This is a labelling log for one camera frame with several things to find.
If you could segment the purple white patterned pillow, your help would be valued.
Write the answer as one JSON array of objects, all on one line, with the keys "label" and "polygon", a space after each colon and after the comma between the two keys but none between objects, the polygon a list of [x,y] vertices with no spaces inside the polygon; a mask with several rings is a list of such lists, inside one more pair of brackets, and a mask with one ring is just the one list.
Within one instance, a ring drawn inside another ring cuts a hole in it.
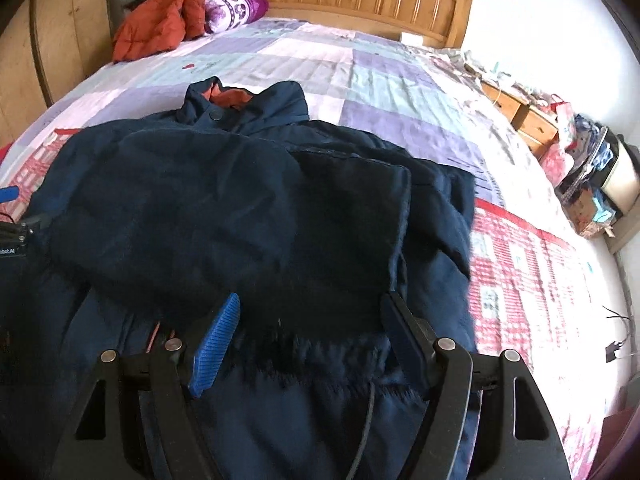
[{"label": "purple white patterned pillow", "polygon": [[269,10],[268,0],[205,0],[205,31],[215,35],[254,23]]}]

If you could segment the pile of colourful clutter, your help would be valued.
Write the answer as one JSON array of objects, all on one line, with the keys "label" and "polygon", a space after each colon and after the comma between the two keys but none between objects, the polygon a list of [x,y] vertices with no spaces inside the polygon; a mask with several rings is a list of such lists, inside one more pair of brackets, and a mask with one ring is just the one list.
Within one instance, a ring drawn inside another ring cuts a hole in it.
[{"label": "pile of colourful clutter", "polygon": [[541,166],[576,233],[615,236],[614,226],[639,199],[639,151],[608,126],[551,105],[558,135]]}]

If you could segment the pastel patchwork bed sheet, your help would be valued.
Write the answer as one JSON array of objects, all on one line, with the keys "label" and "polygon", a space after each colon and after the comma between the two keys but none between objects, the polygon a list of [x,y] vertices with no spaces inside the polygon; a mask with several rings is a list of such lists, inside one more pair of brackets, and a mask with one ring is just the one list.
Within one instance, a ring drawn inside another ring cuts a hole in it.
[{"label": "pastel patchwork bed sheet", "polygon": [[554,199],[537,159],[451,52],[275,18],[104,66],[24,131],[1,179],[9,182],[29,155],[48,154],[60,129],[173,110],[190,84],[213,76],[255,93],[294,80],[311,118],[463,168],[474,174],[478,197],[514,214],[529,217]]}]

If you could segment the red orange puffer jacket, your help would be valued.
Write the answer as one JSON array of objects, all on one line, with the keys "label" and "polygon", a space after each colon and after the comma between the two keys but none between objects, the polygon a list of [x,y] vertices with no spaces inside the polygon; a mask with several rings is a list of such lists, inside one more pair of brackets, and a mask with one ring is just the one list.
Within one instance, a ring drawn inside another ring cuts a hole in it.
[{"label": "red orange puffer jacket", "polygon": [[146,0],[117,29],[112,62],[137,61],[204,36],[205,15],[205,0]]}]

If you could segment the wooden wardrobe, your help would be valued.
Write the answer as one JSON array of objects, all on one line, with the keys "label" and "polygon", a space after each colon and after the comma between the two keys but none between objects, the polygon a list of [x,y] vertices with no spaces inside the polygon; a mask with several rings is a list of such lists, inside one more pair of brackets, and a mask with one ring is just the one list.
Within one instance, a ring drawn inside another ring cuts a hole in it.
[{"label": "wooden wardrobe", "polygon": [[107,0],[13,0],[1,12],[1,144],[112,55]]}]

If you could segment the wooden bedside drawer cabinet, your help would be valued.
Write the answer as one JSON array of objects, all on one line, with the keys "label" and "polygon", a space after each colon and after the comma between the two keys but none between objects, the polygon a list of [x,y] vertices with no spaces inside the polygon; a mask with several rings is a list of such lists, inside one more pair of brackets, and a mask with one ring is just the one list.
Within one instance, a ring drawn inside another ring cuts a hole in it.
[{"label": "wooden bedside drawer cabinet", "polygon": [[525,142],[529,151],[541,160],[558,140],[558,126],[544,114],[531,100],[516,90],[500,88],[495,82],[480,82],[485,96],[494,103],[494,107],[510,122],[511,127]]}]

